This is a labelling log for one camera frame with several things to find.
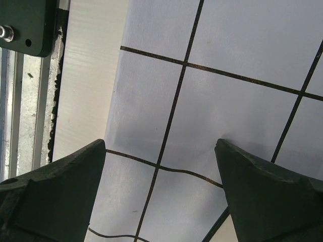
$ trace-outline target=white grid paper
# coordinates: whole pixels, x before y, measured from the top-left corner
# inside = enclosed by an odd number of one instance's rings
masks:
[[[322,179],[322,7],[132,1],[91,231],[118,242],[208,241],[227,216],[218,138]]]

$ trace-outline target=bolt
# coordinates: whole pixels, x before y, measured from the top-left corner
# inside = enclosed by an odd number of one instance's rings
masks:
[[[0,39],[11,42],[14,39],[14,30],[7,25],[0,25]]]

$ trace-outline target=white surface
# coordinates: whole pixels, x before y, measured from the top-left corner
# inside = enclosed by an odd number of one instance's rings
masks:
[[[126,12],[126,4],[118,4],[72,2],[55,158],[103,137],[123,28],[119,16]],[[194,0],[168,0],[162,6],[159,1],[132,1],[122,44],[183,60],[197,5]],[[323,38],[323,17],[318,13],[322,7],[319,1],[247,1],[241,6],[205,0],[189,62],[299,90]],[[89,29],[95,38],[86,35]],[[121,51],[106,134],[108,148],[156,163],[178,67]],[[323,93],[321,69],[319,63],[308,92]],[[212,152],[218,138],[270,159],[295,100],[294,94],[187,68],[161,165],[220,181]],[[319,176],[321,164],[315,159],[321,157],[323,143],[322,106],[320,101],[303,98],[277,164]],[[302,147],[303,141],[308,144]],[[297,162],[284,164],[286,157]],[[305,167],[299,162],[302,157],[315,167]],[[108,155],[90,227],[105,235],[134,235],[153,170],[135,160]],[[224,210],[225,205],[218,203],[224,195],[218,190],[191,175],[159,170],[139,236],[150,242],[201,241],[202,232],[205,236]],[[226,220],[212,242],[236,241],[234,235],[231,220]],[[133,239],[90,234],[87,241]]]
[[[72,0],[53,160],[103,138],[128,0]]]
[[[231,215],[224,221],[210,242],[238,242]]]
[[[276,164],[323,180],[323,103],[303,97]]]
[[[187,68],[162,165],[221,183],[219,138],[270,160],[297,95]]]
[[[189,61],[301,89],[323,37],[322,1],[205,0]]]
[[[226,207],[223,189],[160,170],[139,236],[153,242],[202,241]]]
[[[157,163],[182,66],[121,51],[106,147]]]
[[[122,45],[184,59],[199,1],[130,1]]]
[[[323,77],[323,60],[320,59],[320,61],[317,64],[317,67],[313,73],[312,79],[311,79],[310,83],[308,84],[306,91],[309,93],[323,96],[322,77]]]
[[[107,154],[90,227],[101,234],[136,234],[154,168]]]

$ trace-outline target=hole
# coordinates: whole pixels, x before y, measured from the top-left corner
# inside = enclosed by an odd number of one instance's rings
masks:
[[[28,46],[28,47],[31,46],[31,40],[30,39],[26,39],[26,46]]]

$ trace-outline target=grid line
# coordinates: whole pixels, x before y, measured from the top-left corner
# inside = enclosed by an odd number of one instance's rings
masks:
[[[155,164],[155,163],[153,163],[151,161],[148,161],[148,160],[138,158],[136,156],[128,155],[128,154],[125,154],[125,153],[121,153],[121,152],[114,151],[114,150],[109,150],[109,149],[106,149],[106,152],[109,153],[109,154],[119,155],[119,156],[122,156],[122,157],[125,157],[125,158],[128,158],[128,159],[132,159],[132,160],[141,162],[143,164],[150,165],[152,167],[157,167],[157,164]],[[205,177],[203,175],[200,175],[198,173],[195,173],[195,172],[192,172],[192,171],[189,171],[189,170],[173,169],[173,168],[165,167],[165,166],[162,166],[162,165],[159,166],[159,169],[169,171],[169,172],[189,174],[189,175],[195,176],[197,178],[200,178],[200,179],[202,179],[202,180],[204,180],[204,181],[206,181],[208,183],[211,183],[212,185],[215,185],[218,188],[223,188],[222,184],[217,183],[216,181],[214,181],[214,180],[212,180],[210,178],[207,178],[207,177]]]
[[[202,242],[209,242],[213,238],[213,236],[215,235],[215,233],[217,232],[217,230],[224,223],[224,221],[228,218],[229,215],[230,215],[229,207],[227,207],[223,211],[223,213],[220,215],[220,217],[218,218],[218,220],[216,221],[216,223],[212,226],[212,228],[207,233],[207,235],[204,237],[204,239],[202,240]]]
[[[172,121],[173,121],[173,117],[174,117],[174,113],[175,113],[175,108],[176,108],[178,96],[180,94],[181,86],[182,86],[182,83],[183,83],[185,70],[186,70],[186,66],[187,66],[187,63],[188,63],[188,58],[189,58],[189,55],[190,55],[190,52],[191,52],[191,49],[192,49],[192,45],[193,45],[193,41],[194,41],[196,29],[197,29],[197,24],[198,24],[199,18],[201,16],[203,4],[204,4],[204,0],[200,0],[198,8],[197,8],[197,13],[196,13],[196,16],[195,16],[194,24],[193,24],[191,36],[190,36],[190,39],[189,39],[189,42],[188,42],[188,46],[187,46],[187,50],[186,50],[186,54],[185,54],[181,74],[180,74],[180,77],[179,77],[179,80],[178,80],[177,89],[176,89],[176,92],[175,92],[175,97],[174,97],[174,101],[173,101],[173,104],[172,104],[171,113],[170,113],[170,116],[169,116],[169,119],[168,119],[168,123],[167,123],[166,131],[165,131],[163,143],[162,143],[161,148],[160,148],[156,168],[155,168],[155,171],[154,171],[154,174],[153,174],[153,177],[152,177],[152,181],[151,181],[151,185],[150,185],[150,188],[149,188],[148,196],[147,196],[147,199],[146,199],[146,202],[145,202],[145,205],[144,205],[144,208],[143,208],[140,220],[139,220],[139,224],[138,224],[138,228],[137,228],[136,237],[134,239],[134,242],[137,242],[137,239],[138,239],[138,236],[139,236],[139,233],[140,233],[140,229],[141,229],[141,225],[142,225],[145,213],[147,211],[148,203],[150,201],[151,194],[152,194],[154,185],[156,183],[158,170],[160,168],[160,163],[161,163],[162,158],[163,158],[164,150],[165,150],[165,147],[166,147],[166,142],[167,142],[168,135],[169,135],[169,132],[170,132],[170,129],[171,129],[171,125],[172,125]]]
[[[177,86],[177,90],[176,90],[176,94],[175,94],[175,97],[174,97],[174,101],[173,101],[173,105],[172,105],[172,109],[171,109],[171,113],[170,113],[170,117],[169,117],[169,120],[168,120],[168,124],[167,124],[167,128],[166,128],[166,132],[165,132],[165,136],[164,136],[164,139],[163,139],[163,144],[161,146],[161,149],[160,149],[160,153],[159,153],[159,157],[158,157],[158,161],[157,161],[157,164],[153,163],[153,162],[150,162],[150,161],[147,161],[147,160],[143,160],[141,158],[138,158],[138,157],[134,157],[134,156],[131,156],[131,155],[127,155],[127,154],[123,154],[123,153],[120,153],[120,152],[117,152],[117,151],[111,151],[111,150],[107,150],[108,153],[112,153],[112,154],[117,154],[117,155],[121,155],[123,157],[127,157],[127,158],[130,158],[130,159],[133,159],[133,160],[136,160],[136,161],[139,161],[141,163],[145,163],[147,165],[150,165],[150,166],[153,166],[155,167],[155,171],[154,171],[154,175],[153,175],[153,178],[152,178],[152,182],[151,182],[151,186],[150,186],[150,189],[149,189],[149,192],[148,192],[148,196],[147,196],[147,200],[146,200],[146,203],[145,203],[145,206],[144,206],[144,210],[143,210],[143,213],[141,215],[141,218],[140,218],[140,221],[139,221],[139,224],[138,224],[138,229],[137,229],[137,232],[136,232],[136,235],[135,236],[132,236],[131,237],[134,237],[135,240],[134,242],[136,242],[138,239],[140,240],[140,238],[138,237],[139,233],[140,233],[140,228],[141,228],[141,225],[142,225],[142,222],[143,222],[143,218],[144,218],[144,215],[145,215],[145,212],[146,212],[146,209],[147,209],[147,206],[148,206],[148,203],[149,203],[149,200],[150,200],[150,197],[151,197],[151,194],[152,194],[152,190],[153,190],[153,187],[154,187],[154,184],[155,184],[155,181],[156,181],[156,177],[157,177],[157,174],[158,174],[158,170],[159,169],[162,169],[162,170],[166,170],[166,171],[172,171],[172,172],[180,172],[180,173],[187,173],[187,174],[191,174],[193,176],[196,176],[196,177],[199,177],[211,184],[214,184],[218,187],[221,187],[223,188],[223,186],[221,184],[218,184],[216,183],[215,181],[213,180],[210,180],[202,175],[199,175],[197,173],[194,173],[194,172],[190,172],[190,171],[187,171],[187,170],[179,170],[179,169],[172,169],[172,168],[168,168],[168,167],[164,167],[164,166],[161,166],[160,163],[161,163],[161,160],[162,160],[162,157],[163,157],[163,153],[164,153],[164,150],[165,150],[165,147],[166,147],[166,142],[167,142],[167,138],[168,138],[168,135],[169,135],[169,131],[170,131],[170,127],[171,127],[171,124],[172,124],[172,120],[173,120],[173,116],[174,116],[174,113],[175,113],[175,107],[176,107],[176,104],[177,104],[177,100],[178,100],[178,96],[179,96],[179,92],[180,92],[180,88],[181,88],[181,85],[182,85],[182,82],[183,82],[183,78],[184,78],[184,74],[185,74],[185,71],[186,71],[186,67],[191,67],[191,68],[194,68],[194,69],[198,69],[198,70],[202,70],[202,71],[207,71],[207,72],[211,72],[211,73],[215,73],[215,74],[218,74],[218,75],[222,75],[222,76],[227,76],[227,77],[230,77],[230,78],[234,78],[234,79],[238,79],[238,80],[241,80],[241,81],[246,81],[246,82],[249,82],[249,83],[253,83],[253,84],[257,84],[257,85],[261,85],[261,86],[265,86],[265,87],[269,87],[269,88],[273,88],[273,89],[276,89],[276,90],[280,90],[280,91],[284,91],[284,92],[287,92],[287,93],[292,93],[292,94],[296,94],[298,95],[296,101],[295,101],[295,104],[294,104],[294,107],[291,111],[291,114],[289,116],[289,119],[286,123],[286,126],[283,130],[283,133],[280,137],[280,140],[278,142],[278,145],[275,149],[275,152],[273,154],[273,157],[272,157],[272,160],[271,162],[274,163],[276,158],[277,158],[277,155],[280,151],[280,148],[282,146],[282,143],[286,137],[286,134],[290,128],[290,125],[295,117],[295,114],[296,114],[296,111],[299,107],[299,104],[301,102],[301,99],[302,97],[307,97],[307,98],[310,98],[310,99],[314,99],[314,100],[318,100],[318,101],[323,101],[323,96],[319,96],[319,95],[315,95],[315,94],[311,94],[311,93],[306,93],[306,88],[309,84],[309,81],[312,77],[312,74],[317,66],[317,63],[319,61],[319,58],[322,54],[322,51],[323,51],[323,41],[319,47],[319,50],[314,58],[314,61],[311,65],[311,68],[307,74],[307,77],[303,83],[303,86],[301,88],[301,90],[296,90],[296,89],[292,89],[292,88],[288,88],[288,87],[284,87],[284,86],[281,86],[281,85],[277,85],[277,84],[273,84],[273,83],[269,83],[269,82],[265,82],[265,81],[262,81],[262,80],[258,80],[258,79],[254,79],[254,78],[250,78],[250,77],[245,77],[245,76],[241,76],[241,75],[237,75],[237,74],[233,74],[233,73],[229,73],[229,72],[225,72],[225,71],[221,71],[221,70],[218,70],[218,69],[214,69],[214,68],[210,68],[210,67],[205,67],[205,66],[202,66],[202,65],[197,65],[197,64],[193,64],[193,63],[189,63],[188,62],[188,59],[189,59],[189,54],[190,54],[190,51],[191,51],[191,48],[192,48],[192,44],[193,44],[193,40],[194,40],[194,35],[195,35],[195,32],[196,32],[196,27],[197,27],[197,23],[198,23],[198,19],[199,19],[199,16],[200,16],[200,13],[201,13],[201,9],[202,9],[202,6],[203,6],[203,2],[204,0],[201,0],[200,3],[199,3],[199,7],[198,7],[198,11],[197,11],[197,14],[196,14],[196,18],[195,18],[195,21],[194,21],[194,25],[193,25],[193,30],[192,30],[192,34],[191,34],[191,38],[189,40],[189,44],[188,44],[188,48],[187,48],[187,51],[186,51],[186,54],[185,54],[185,59],[184,61],[182,60],[178,60],[178,59],[174,59],[174,58],[170,58],[170,57],[166,57],[166,56],[162,56],[162,55],[158,55],[158,54],[154,54],[154,53],[150,53],[150,52],[146,52],[146,51],[142,51],[142,50],[138,50],[138,49],[134,49],[134,48],[130,48],[130,47],[126,47],[126,46],[121,46],[121,50],[123,51],[127,51],[127,52],[132,52],[132,53],[135,53],[135,54],[139,54],[139,55],[143,55],[143,56],[147,56],[147,57],[151,57],[151,58],[156,58],[156,59],[160,59],[162,61],[167,61],[167,62],[171,62],[171,63],[175,63],[175,64],[178,64],[178,65],[182,65],[182,70],[181,70],[181,74],[180,74],[180,79],[179,79],[179,82],[178,82],[178,86]],[[209,240],[211,240],[211,238],[213,237],[213,235],[216,233],[216,231],[218,230],[218,228],[223,224],[223,222],[226,220],[226,218],[229,216],[229,209],[228,207],[224,210],[224,212],[222,213],[222,215],[219,217],[219,219],[216,221],[216,223],[213,225],[213,227],[211,228],[211,230],[209,231],[209,233],[207,234],[207,236],[203,239],[202,242],[208,242]]]
[[[246,77],[246,76],[242,76],[242,75],[238,75],[238,74],[234,74],[234,73],[222,71],[222,70],[211,68],[211,67],[206,67],[206,66],[194,64],[194,63],[184,64],[184,61],[182,61],[182,60],[173,59],[173,58],[169,58],[169,57],[166,57],[163,55],[158,55],[158,54],[154,54],[154,53],[150,53],[150,52],[146,52],[146,51],[142,51],[142,50],[138,50],[138,49],[133,49],[133,48],[129,48],[126,46],[121,46],[120,50],[135,53],[135,54],[140,54],[140,55],[143,55],[146,57],[160,59],[162,61],[171,62],[171,63],[175,63],[175,64],[179,64],[179,65],[186,65],[187,67],[190,67],[190,68],[194,68],[194,69],[198,69],[198,70],[202,70],[202,71],[206,71],[206,72],[211,72],[211,73],[215,73],[215,74],[226,76],[226,77],[231,77],[233,79],[238,79],[238,80],[253,83],[256,85],[261,85],[261,86],[273,88],[273,89],[280,90],[283,92],[288,92],[288,93],[292,93],[292,94],[296,94],[296,95],[303,95],[304,97],[308,97],[310,99],[314,99],[317,101],[323,101],[323,96],[319,96],[319,95],[315,95],[315,94],[307,93],[307,92],[304,92],[303,94],[301,94],[300,90],[296,90],[293,88],[289,88],[289,87],[277,85],[274,83],[258,80],[255,78]]]
[[[288,118],[287,123],[285,125],[285,128],[283,130],[283,133],[282,133],[282,135],[281,135],[281,137],[280,137],[280,139],[278,141],[278,144],[277,144],[277,147],[276,147],[276,149],[274,151],[274,154],[273,154],[271,163],[275,163],[276,162],[278,153],[279,153],[279,151],[280,151],[280,149],[281,149],[281,147],[283,145],[283,142],[284,142],[284,139],[285,139],[285,137],[287,135],[287,132],[288,132],[288,130],[289,130],[289,128],[290,128],[293,120],[294,120],[294,117],[295,117],[295,114],[296,114],[297,109],[299,107],[299,104],[301,103],[301,100],[302,100],[302,98],[303,98],[303,96],[305,94],[305,91],[306,91],[306,88],[307,88],[307,86],[309,84],[309,81],[311,80],[311,78],[313,76],[313,73],[314,73],[315,68],[317,66],[317,63],[319,61],[319,58],[322,55],[322,52],[323,52],[323,40],[321,42],[321,45],[318,48],[318,51],[317,51],[317,53],[315,55],[315,58],[313,60],[313,63],[312,63],[312,65],[311,65],[311,67],[310,67],[310,69],[309,69],[309,71],[307,73],[307,76],[305,78],[304,84],[303,84],[303,86],[301,88],[300,94],[298,95],[298,97],[297,97],[297,99],[295,101],[295,104],[293,106],[293,109],[291,111],[291,114],[289,115],[289,118]]]
[[[128,238],[135,238],[136,236],[134,235],[129,235],[129,234],[123,234],[123,235],[115,235],[115,236],[110,236],[110,235],[104,235],[104,234],[101,234],[101,233],[98,233],[96,232],[95,230],[91,229],[90,227],[88,228],[88,230],[92,233],[94,233],[95,235],[99,236],[99,237],[102,237],[102,238],[125,238],[125,237],[128,237]],[[140,238],[138,237],[137,238],[138,240],[141,240],[143,242],[149,242],[148,240],[144,239],[144,238]]]

